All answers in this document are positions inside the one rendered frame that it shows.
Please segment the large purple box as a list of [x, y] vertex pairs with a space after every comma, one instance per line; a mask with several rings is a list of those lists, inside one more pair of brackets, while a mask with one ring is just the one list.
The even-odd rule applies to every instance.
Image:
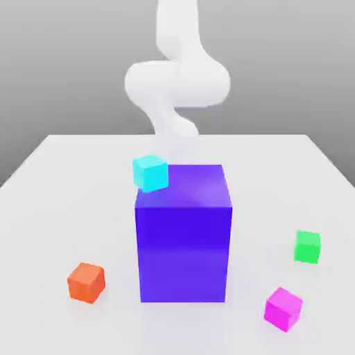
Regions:
[[232, 201], [220, 164], [170, 165], [169, 186], [138, 192], [142, 302], [224, 302]]

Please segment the small cyan cube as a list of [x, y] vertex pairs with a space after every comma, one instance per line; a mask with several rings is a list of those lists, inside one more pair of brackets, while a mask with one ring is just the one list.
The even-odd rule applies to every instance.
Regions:
[[157, 155], [146, 155], [132, 161], [133, 182], [144, 193], [168, 186], [168, 164]]

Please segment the small magenta cube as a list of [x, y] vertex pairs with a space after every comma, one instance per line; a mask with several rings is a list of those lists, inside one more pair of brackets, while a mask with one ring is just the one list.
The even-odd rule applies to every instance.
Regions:
[[303, 300], [279, 287], [267, 300], [263, 318], [283, 332], [288, 332], [300, 318]]

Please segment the small green cube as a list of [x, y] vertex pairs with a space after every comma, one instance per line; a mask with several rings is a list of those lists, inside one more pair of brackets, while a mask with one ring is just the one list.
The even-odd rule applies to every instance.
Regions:
[[321, 247], [320, 233], [298, 230], [296, 232], [294, 260], [317, 264]]

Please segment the small orange cube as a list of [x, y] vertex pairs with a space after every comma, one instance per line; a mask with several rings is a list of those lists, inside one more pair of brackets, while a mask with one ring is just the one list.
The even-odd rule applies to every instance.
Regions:
[[93, 304], [105, 289], [105, 271], [100, 266], [81, 262], [67, 277], [69, 296]]

